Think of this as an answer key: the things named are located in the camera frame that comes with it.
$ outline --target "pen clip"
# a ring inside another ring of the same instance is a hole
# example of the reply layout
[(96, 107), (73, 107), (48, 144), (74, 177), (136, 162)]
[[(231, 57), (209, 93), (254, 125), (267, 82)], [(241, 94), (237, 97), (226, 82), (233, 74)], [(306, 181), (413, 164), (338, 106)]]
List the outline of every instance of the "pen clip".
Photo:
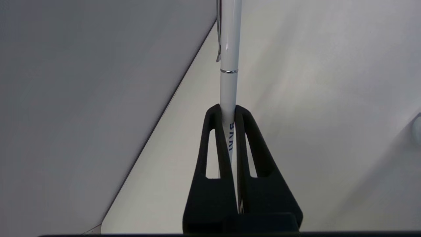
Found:
[(216, 0), (216, 26), (218, 28), (218, 56), (216, 56), (216, 62), (221, 60), (221, 5), (222, 0)]

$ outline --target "pen barrel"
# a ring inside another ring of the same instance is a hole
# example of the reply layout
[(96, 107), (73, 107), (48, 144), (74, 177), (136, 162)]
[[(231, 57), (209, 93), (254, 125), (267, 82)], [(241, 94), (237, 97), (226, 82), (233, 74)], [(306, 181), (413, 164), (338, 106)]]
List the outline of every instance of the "pen barrel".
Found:
[(237, 74), (221, 73), (220, 105), (222, 126), (228, 147), (229, 158), (232, 160), (234, 147), (234, 113), (237, 97)]
[(221, 70), (237, 70), (240, 50), (241, 0), (222, 0), (221, 11)]

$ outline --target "surface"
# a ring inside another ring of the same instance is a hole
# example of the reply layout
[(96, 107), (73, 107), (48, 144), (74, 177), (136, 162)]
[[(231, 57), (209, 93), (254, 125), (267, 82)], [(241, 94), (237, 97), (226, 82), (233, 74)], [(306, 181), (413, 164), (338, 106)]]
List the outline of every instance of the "surface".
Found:
[[(237, 103), (301, 206), (301, 230), (421, 229), (421, 152), (408, 132), (421, 108), (420, 9), (244, 0)], [(182, 231), (203, 117), (219, 100), (216, 53), (214, 27), (102, 233)]]
[(1, 236), (101, 223), (215, 8), (0, 0)]

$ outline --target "gray wall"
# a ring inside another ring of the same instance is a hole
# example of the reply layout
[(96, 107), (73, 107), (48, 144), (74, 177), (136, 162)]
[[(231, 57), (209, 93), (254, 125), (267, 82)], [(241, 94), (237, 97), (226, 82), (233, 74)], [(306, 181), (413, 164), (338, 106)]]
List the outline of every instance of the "gray wall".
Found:
[(102, 221), (215, 11), (213, 0), (0, 1), (2, 236)]

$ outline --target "pen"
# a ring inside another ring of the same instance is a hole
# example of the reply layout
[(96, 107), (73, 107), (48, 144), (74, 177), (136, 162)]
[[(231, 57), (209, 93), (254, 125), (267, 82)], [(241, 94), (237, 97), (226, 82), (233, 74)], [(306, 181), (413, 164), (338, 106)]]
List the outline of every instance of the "pen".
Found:
[(229, 160), (234, 148), (234, 112), (237, 97), (238, 52), (240, 49), (241, 0), (217, 0), (217, 27), (221, 61), (220, 105)]

